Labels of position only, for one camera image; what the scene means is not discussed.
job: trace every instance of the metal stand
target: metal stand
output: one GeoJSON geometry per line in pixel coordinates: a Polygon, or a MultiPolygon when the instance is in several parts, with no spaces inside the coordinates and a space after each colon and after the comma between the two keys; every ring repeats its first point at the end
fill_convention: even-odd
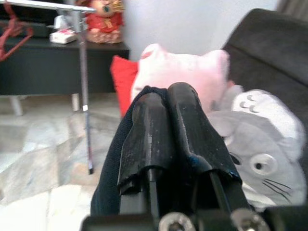
{"type": "Polygon", "coordinates": [[[82,90],[82,110],[85,114],[86,124],[86,141],[88,150],[88,170],[89,174],[93,173],[92,162],[92,149],[90,139],[90,115],[89,115],[89,89],[88,89],[88,64],[87,64],[87,44],[86,35],[83,22],[83,13],[81,11],[76,12],[78,26],[75,31],[78,34],[79,40],[79,54],[80,54],[80,70],[81,70],[81,90],[82,90]]]}
{"type": "Polygon", "coordinates": [[[32,8],[50,9],[60,12],[75,12],[77,16],[77,23],[75,23],[75,31],[78,34],[79,40],[79,54],[80,54],[80,71],[81,71],[81,87],[82,87],[82,110],[85,114],[85,124],[86,124],[86,140],[87,140],[87,150],[88,150],[88,170],[89,174],[93,173],[93,162],[92,162],[92,150],[90,142],[90,122],[89,122],[89,94],[88,94],[88,65],[87,65],[87,44],[85,37],[85,29],[83,22],[84,13],[96,12],[94,8],[81,7],[75,5],[57,4],[49,3],[43,1],[32,1],[32,0],[0,0],[0,3],[9,3],[11,5],[25,6],[32,8]]]}

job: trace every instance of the totoro plush toy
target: totoro plush toy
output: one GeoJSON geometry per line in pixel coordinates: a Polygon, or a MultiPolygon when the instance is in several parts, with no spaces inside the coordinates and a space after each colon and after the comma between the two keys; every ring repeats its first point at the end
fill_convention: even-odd
{"type": "Polygon", "coordinates": [[[304,203],[307,186],[298,162],[305,143],[299,119],[263,90],[229,88],[208,119],[224,138],[248,202],[263,210],[304,203]]]}

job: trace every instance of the marble floor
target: marble floor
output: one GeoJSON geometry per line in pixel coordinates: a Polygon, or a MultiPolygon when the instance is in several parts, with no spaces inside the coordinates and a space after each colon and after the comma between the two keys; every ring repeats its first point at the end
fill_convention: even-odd
{"type": "Polygon", "coordinates": [[[116,95],[90,95],[92,175],[84,116],[70,96],[27,97],[22,106],[15,116],[0,98],[0,229],[78,231],[120,122],[116,95]]]}

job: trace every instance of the gray curtain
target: gray curtain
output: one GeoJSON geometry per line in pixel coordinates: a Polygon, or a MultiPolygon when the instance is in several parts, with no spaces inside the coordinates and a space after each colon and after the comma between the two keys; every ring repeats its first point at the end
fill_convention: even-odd
{"type": "Polygon", "coordinates": [[[282,0],[277,11],[308,22],[308,0],[282,0]]]}

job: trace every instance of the black padded grip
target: black padded grip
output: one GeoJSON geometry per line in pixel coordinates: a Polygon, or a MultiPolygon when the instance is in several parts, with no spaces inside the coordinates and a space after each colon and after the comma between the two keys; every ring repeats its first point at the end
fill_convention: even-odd
{"type": "Polygon", "coordinates": [[[149,168],[169,169],[175,160],[168,111],[156,93],[143,95],[133,110],[133,126],[123,144],[118,187],[149,168]]]}
{"type": "Polygon", "coordinates": [[[223,139],[204,114],[196,91],[187,83],[168,89],[176,147],[181,163],[193,174],[221,170],[241,181],[223,139]]]}

